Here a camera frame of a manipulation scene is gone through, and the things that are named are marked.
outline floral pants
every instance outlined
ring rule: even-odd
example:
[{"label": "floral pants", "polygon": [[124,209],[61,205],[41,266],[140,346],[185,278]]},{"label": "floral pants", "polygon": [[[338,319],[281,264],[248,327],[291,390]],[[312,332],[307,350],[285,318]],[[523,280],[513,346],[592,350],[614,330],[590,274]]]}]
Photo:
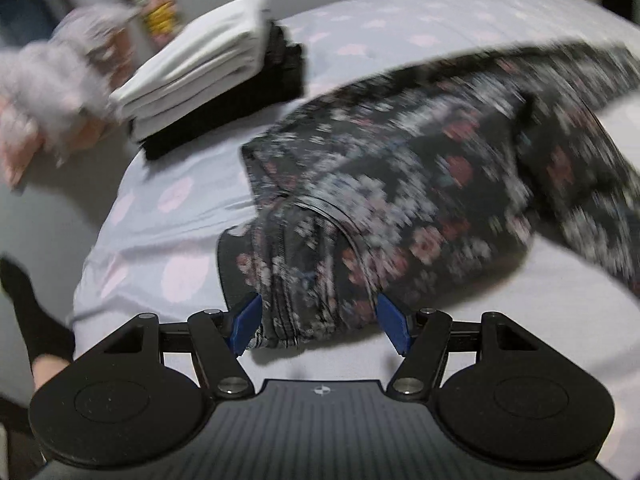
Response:
[{"label": "floral pants", "polygon": [[433,306],[524,255],[538,222],[640,294],[640,179],[592,110],[640,61],[586,44],[479,52],[320,96],[242,149],[258,206],[226,231],[227,304],[262,295],[252,346]]}]

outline blue gripper pad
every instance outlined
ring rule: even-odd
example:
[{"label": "blue gripper pad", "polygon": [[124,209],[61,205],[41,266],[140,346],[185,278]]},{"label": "blue gripper pad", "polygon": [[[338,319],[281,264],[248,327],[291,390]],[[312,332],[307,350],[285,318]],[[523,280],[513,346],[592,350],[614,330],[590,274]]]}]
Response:
[{"label": "blue gripper pad", "polygon": [[413,339],[409,335],[406,317],[384,294],[378,295],[376,315],[380,328],[385,331],[396,351],[400,355],[406,355],[413,343]]},{"label": "blue gripper pad", "polygon": [[236,357],[241,356],[262,322],[262,296],[256,294],[234,319],[231,335],[226,340]]}]

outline folded black cloth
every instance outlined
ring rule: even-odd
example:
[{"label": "folded black cloth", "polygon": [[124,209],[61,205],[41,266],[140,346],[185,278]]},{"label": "folded black cloth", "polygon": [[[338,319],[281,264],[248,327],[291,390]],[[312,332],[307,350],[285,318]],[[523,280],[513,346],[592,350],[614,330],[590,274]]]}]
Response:
[{"label": "folded black cloth", "polygon": [[263,108],[304,93],[303,48],[287,46],[282,27],[271,26],[262,70],[142,142],[146,160],[157,160],[190,140]]}]

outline polka dot bedsheet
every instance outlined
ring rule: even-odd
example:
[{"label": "polka dot bedsheet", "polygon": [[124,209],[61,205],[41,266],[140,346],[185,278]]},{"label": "polka dot bedsheet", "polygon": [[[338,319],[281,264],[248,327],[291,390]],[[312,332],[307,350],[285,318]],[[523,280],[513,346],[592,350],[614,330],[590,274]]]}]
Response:
[{"label": "polka dot bedsheet", "polygon": [[[640,29],[583,0],[351,0],[283,21],[308,48],[307,96],[422,59],[478,48],[582,39],[624,42],[640,54]],[[88,255],[74,300],[78,354],[140,312],[184,321],[226,309],[216,262],[218,235],[255,214],[239,148],[297,103],[236,121],[162,160],[139,153]],[[640,94],[600,115],[640,168]],[[498,310],[601,380],[616,421],[600,461],[623,480],[640,473],[640,310],[604,273],[543,238],[500,285],[450,308],[479,320]],[[260,388],[265,378],[357,380],[386,384],[400,362],[376,330],[299,350],[257,350],[240,359]],[[194,378],[187,356],[168,365]],[[449,371],[470,364],[453,355]]]}]

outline ribbed black surface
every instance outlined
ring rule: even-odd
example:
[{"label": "ribbed black surface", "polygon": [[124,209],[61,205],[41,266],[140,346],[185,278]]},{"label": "ribbed black surface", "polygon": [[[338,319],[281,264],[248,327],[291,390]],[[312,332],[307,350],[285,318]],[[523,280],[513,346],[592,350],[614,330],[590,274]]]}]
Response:
[{"label": "ribbed black surface", "polygon": [[425,407],[385,397],[377,382],[297,381],[270,381],[255,399],[222,404],[194,440],[157,462],[113,472],[53,463],[36,478],[612,479],[594,463],[546,473],[501,469],[467,456]]}]

